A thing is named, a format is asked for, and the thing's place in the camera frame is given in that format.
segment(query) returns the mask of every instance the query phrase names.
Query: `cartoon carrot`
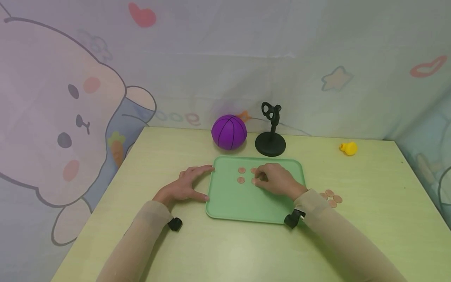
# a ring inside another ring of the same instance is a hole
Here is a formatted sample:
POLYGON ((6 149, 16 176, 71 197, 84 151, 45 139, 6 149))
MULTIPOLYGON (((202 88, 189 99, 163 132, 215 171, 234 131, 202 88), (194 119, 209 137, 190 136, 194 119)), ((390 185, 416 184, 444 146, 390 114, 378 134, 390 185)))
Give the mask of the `cartoon carrot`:
POLYGON ((108 147, 110 147, 114 162, 118 168, 124 162, 124 142, 125 136, 120 135, 119 131, 114 131, 113 134, 111 134, 111 137, 107 140, 108 147))

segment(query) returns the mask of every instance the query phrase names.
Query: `stand base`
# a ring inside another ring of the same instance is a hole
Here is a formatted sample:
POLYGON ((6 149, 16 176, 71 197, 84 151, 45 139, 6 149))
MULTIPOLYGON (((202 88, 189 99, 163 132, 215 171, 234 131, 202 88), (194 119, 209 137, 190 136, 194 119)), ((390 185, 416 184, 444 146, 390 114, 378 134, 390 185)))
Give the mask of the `stand base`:
POLYGON ((281 155, 286 148, 285 139, 277 133, 274 133, 272 140, 269 141, 271 132, 263 132, 255 139, 255 148, 257 151, 267 157, 277 157, 281 155))

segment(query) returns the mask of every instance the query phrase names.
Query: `black stand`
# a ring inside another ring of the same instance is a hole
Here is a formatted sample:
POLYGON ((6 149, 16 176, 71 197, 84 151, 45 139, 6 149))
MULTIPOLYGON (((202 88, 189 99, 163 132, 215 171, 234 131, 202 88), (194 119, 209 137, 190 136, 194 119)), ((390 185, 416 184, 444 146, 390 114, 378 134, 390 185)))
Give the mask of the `black stand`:
POLYGON ((276 127, 279 124, 279 112, 282 109, 280 105, 272 106, 268 102, 262 103, 263 115, 271 121, 271 131, 263 132, 255 139, 255 148, 257 151, 267 157, 277 157, 281 155, 286 148, 285 139, 276 133, 276 127))

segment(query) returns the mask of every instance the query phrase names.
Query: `pink heart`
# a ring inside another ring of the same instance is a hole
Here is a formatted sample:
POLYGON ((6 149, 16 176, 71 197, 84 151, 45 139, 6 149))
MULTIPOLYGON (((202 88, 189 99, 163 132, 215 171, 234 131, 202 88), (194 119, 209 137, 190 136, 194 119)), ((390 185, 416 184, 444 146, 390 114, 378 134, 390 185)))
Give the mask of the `pink heart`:
POLYGON ((418 78, 431 76, 434 73, 436 73, 443 66, 443 64, 446 62, 447 59, 448 59, 448 57, 446 55, 443 55, 443 56, 437 57, 435 60, 433 60, 430 63, 422 63, 419 65, 416 65, 415 67, 413 67, 410 70, 410 75, 413 77, 418 77, 418 78), (425 71, 420 71, 421 68, 424 68, 424 69, 429 68, 430 70, 426 69, 425 71))
POLYGON ((133 2, 129 3, 129 12, 135 23, 142 28, 151 27, 156 22, 156 15, 151 9, 140 9, 133 2))

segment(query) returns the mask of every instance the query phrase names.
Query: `bunny face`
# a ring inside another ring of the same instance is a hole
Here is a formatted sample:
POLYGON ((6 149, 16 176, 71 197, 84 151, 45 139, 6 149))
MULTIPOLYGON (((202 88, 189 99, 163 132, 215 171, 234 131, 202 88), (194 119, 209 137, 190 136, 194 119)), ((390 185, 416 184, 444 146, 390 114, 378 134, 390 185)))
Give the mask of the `bunny face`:
POLYGON ((64 206, 94 182, 106 128, 125 97, 110 67, 63 33, 0 22, 0 176, 64 206))

